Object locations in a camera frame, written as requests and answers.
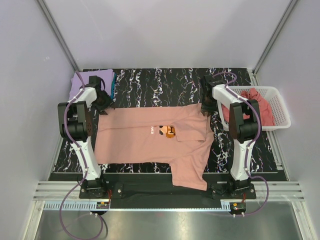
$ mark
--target black marble table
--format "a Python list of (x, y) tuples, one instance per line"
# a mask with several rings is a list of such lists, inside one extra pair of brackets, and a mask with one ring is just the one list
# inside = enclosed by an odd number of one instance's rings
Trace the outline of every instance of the black marble table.
[[(174, 107), (201, 102), (200, 78), (207, 74), (231, 71), (237, 74), (234, 85), (251, 85), (246, 68), (157, 68), (157, 69), (114, 69), (117, 75), (114, 101), (117, 108)], [(220, 76), (231, 80), (230, 76)], [(95, 146), (99, 116), (92, 109), (94, 134), (92, 146)], [(230, 170), (233, 161), (233, 140), (223, 130), (218, 108), (211, 117), (211, 129), (214, 141), (210, 156), (204, 169), (205, 173), (225, 173)], [(251, 158), (251, 172), (277, 172), (275, 159), (265, 132), (254, 145)], [(166, 163), (103, 164), (104, 173), (171, 173)], [(54, 173), (80, 173), (81, 166), (70, 144), (62, 142)]]

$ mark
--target reflective metal surface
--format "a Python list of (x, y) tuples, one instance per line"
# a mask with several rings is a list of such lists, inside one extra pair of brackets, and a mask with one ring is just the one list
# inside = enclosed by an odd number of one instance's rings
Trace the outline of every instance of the reflective metal surface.
[[(258, 207), (248, 203), (248, 212)], [(84, 211), (64, 211), (67, 229), (77, 237), (92, 238), (100, 221)], [(253, 216), (233, 218), (228, 213), (124, 212), (103, 215), (108, 227), (98, 239), (107, 240), (302, 240), (289, 202), (268, 202)], [(59, 222), (58, 211), (43, 211), (36, 240), (69, 240)]]

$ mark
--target graphic print on shirt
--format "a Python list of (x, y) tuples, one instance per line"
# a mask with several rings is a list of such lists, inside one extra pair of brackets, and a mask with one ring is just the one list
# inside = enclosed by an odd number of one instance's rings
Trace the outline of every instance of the graphic print on shirt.
[(174, 126), (159, 126), (159, 133), (165, 135), (168, 139), (172, 139), (176, 136), (176, 130)]

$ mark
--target white plastic basket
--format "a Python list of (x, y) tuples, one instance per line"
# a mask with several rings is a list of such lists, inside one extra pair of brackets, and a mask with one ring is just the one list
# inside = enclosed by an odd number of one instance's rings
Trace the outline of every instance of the white plastic basket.
[[(291, 126), (290, 116), (286, 108), (285, 102), (280, 92), (273, 86), (230, 86), (235, 93), (241, 94), (242, 91), (249, 91), (255, 88), (262, 97), (268, 101), (272, 108), (272, 114), (275, 120), (275, 126), (262, 126), (262, 131), (273, 131), (276, 129), (286, 129)], [(228, 123), (224, 119), (222, 112), (222, 104), (217, 101), (219, 115), (222, 121), (223, 129), (229, 131)]]

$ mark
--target purple cable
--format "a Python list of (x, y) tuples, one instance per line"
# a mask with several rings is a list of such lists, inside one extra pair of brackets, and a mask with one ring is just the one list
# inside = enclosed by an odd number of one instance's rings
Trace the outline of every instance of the purple cable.
[(59, 208), (59, 219), (60, 219), (60, 223), (61, 223), (62, 229), (65, 231), (65, 233), (66, 233), (69, 237), (71, 237), (71, 238), (73, 238), (73, 239), (75, 239), (75, 240), (95, 240), (95, 239), (97, 239), (97, 238), (100, 236), (100, 234), (102, 233), (102, 230), (103, 230), (103, 228), (104, 228), (104, 219), (103, 219), (100, 215), (96, 215), (96, 216), (99, 217), (99, 219), (100, 219), (100, 221), (101, 221), (100, 231), (98, 232), (98, 234), (97, 234), (95, 237), (89, 238), (89, 239), (87, 239), (87, 238), (79, 238), (79, 237), (76, 237), (76, 236), (72, 235), (72, 234), (67, 230), (67, 228), (66, 228), (66, 226), (64, 225), (64, 222), (63, 222), (63, 220), (62, 220), (62, 207), (63, 207), (66, 199), (68, 198), (68, 196), (69, 196), (78, 186), (80, 186), (80, 185), (84, 182), (84, 180), (86, 179), (86, 177), (87, 177), (87, 175), (88, 175), (88, 165), (87, 165), (87, 161), (86, 161), (85, 155), (84, 155), (82, 149), (80, 148), (80, 145), (73, 139), (73, 137), (70, 135), (70, 132), (69, 132), (69, 130), (68, 130), (68, 117), (67, 117), (68, 110), (69, 110), (71, 104), (73, 104), (73, 103), (84, 93), (84, 90), (85, 90), (85, 83), (84, 83), (83, 78), (81, 77), (81, 75), (80, 75), (80, 73), (79, 73), (78, 71), (76, 71), (76, 74), (78, 75), (78, 77), (79, 77), (79, 79), (80, 79), (80, 81), (81, 81), (81, 83), (82, 83), (82, 89), (81, 89), (81, 91), (66, 105), (66, 108), (65, 108), (65, 110), (64, 110), (64, 115), (63, 115), (63, 123), (64, 123), (64, 129), (65, 129), (66, 135), (68, 136), (68, 138), (70, 139), (70, 141), (71, 141), (72, 143), (74, 143), (74, 144), (77, 146), (77, 148), (79, 148), (79, 152), (80, 152), (80, 154), (81, 154), (81, 157), (82, 157), (83, 163), (84, 163), (85, 174), (84, 174), (84, 177), (82, 178), (82, 180), (81, 180), (79, 183), (77, 183), (77, 184), (65, 195), (65, 197), (63, 198), (63, 200), (62, 200), (62, 202), (61, 202), (61, 206), (60, 206), (60, 208)]
[[(234, 79), (231, 80), (231, 81), (228, 81), (225, 85), (224, 85), (224, 88), (227, 92), (229, 92), (232, 96), (234, 96), (235, 98), (239, 99), (240, 101), (242, 101), (243, 103), (245, 103), (251, 110), (252, 112), (254, 113), (256, 119), (258, 119), (257, 123), (258, 123), (258, 132), (256, 134), (256, 136), (254, 137), (254, 139), (249, 142), (249, 144), (246, 146), (246, 151), (245, 151), (245, 159), (248, 158), (248, 154), (249, 154), (249, 147), (252, 143), (254, 143), (260, 136), (260, 133), (261, 133), (261, 121), (260, 121), (260, 118), (259, 118), (259, 115), (257, 113), (257, 111), (251, 106), (251, 104), (249, 104), (246, 100), (244, 100), (242, 97), (238, 97), (239, 95), (236, 94), (234, 91), (232, 91), (228, 85), (231, 84), (231, 83), (234, 83), (236, 80), (237, 80), (237, 75), (234, 74), (233, 72), (227, 72), (227, 71), (223, 71), (223, 72), (220, 72), (220, 73), (217, 73), (215, 75), (213, 75), (212, 77), (216, 77), (216, 76), (219, 76), (219, 75), (222, 75), (222, 74), (229, 74), (229, 75), (232, 75), (234, 76)], [(266, 186), (266, 197), (265, 197), (265, 200), (263, 202), (263, 204), (261, 205), (260, 208), (258, 208), (257, 210), (253, 211), (253, 212), (250, 212), (250, 213), (247, 213), (246, 215), (250, 216), (250, 215), (253, 215), (253, 214), (256, 214), (258, 212), (260, 212), (264, 206), (266, 205), (267, 201), (268, 201), (268, 198), (269, 198), (269, 185), (267, 183), (267, 180), (262, 177), (262, 176), (251, 176), (250, 172), (248, 171), (248, 165), (247, 165), (247, 160), (244, 161), (244, 169), (245, 169), (245, 173), (248, 175), (249, 178), (251, 179), (261, 179), (262, 181), (264, 181), (265, 183), (265, 186)]]

